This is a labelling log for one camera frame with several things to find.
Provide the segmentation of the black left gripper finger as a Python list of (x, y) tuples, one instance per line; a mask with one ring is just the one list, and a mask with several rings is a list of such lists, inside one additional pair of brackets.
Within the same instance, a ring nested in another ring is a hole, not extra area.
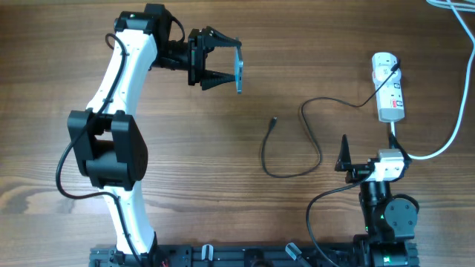
[(234, 82), (235, 75), (230, 73), (221, 73), (213, 70), (205, 70), (201, 76), (200, 86), (202, 90), (208, 90), (218, 85), (228, 82)]
[(207, 48), (241, 47), (242, 45), (239, 40), (225, 36), (210, 26), (203, 29), (203, 44)]

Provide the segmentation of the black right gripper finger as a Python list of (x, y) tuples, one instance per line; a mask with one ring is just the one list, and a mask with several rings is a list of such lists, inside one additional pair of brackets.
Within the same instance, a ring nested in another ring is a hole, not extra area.
[(344, 134), (341, 138), (340, 152), (335, 163), (335, 171), (350, 171), (352, 169), (352, 162), (350, 156), (350, 149), (347, 135)]
[(405, 149), (399, 144), (397, 138), (395, 137), (393, 133), (389, 135), (388, 140), (389, 140), (390, 148), (395, 148), (395, 149), (400, 150), (400, 152), (402, 153), (402, 156), (404, 157), (405, 162), (411, 161), (410, 156), (407, 154)]

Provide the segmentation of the blue screen smartphone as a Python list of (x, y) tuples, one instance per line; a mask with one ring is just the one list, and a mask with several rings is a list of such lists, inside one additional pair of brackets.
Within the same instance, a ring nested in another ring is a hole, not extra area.
[(235, 48), (235, 84), (237, 94), (242, 94), (243, 83), (243, 57), (240, 47)]

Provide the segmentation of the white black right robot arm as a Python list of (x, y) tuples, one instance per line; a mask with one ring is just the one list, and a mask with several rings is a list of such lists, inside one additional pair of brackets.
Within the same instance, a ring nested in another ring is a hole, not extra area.
[(345, 182), (360, 188), (358, 200), (364, 216), (365, 234), (356, 235), (358, 266), (419, 266), (415, 237), (419, 204), (406, 194), (392, 194), (390, 184), (399, 181), (412, 159), (393, 134), (390, 147), (381, 149), (366, 163), (353, 164), (347, 137), (342, 136), (335, 164), (347, 175)]

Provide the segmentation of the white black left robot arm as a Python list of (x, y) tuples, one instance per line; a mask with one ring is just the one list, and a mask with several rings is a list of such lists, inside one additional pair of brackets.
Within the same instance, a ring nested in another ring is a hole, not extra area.
[(148, 149), (135, 114), (145, 78), (154, 67), (183, 70), (189, 85), (208, 90), (233, 82), (242, 84), (241, 41), (213, 27), (170, 37), (177, 19), (162, 4), (142, 12), (122, 12), (114, 31), (105, 37), (112, 57), (93, 99), (83, 111), (72, 111), (67, 127), (71, 140), (65, 153), (74, 154), (81, 175), (103, 197), (111, 214), (117, 242), (91, 251), (92, 266), (168, 266), (148, 219), (142, 180)]

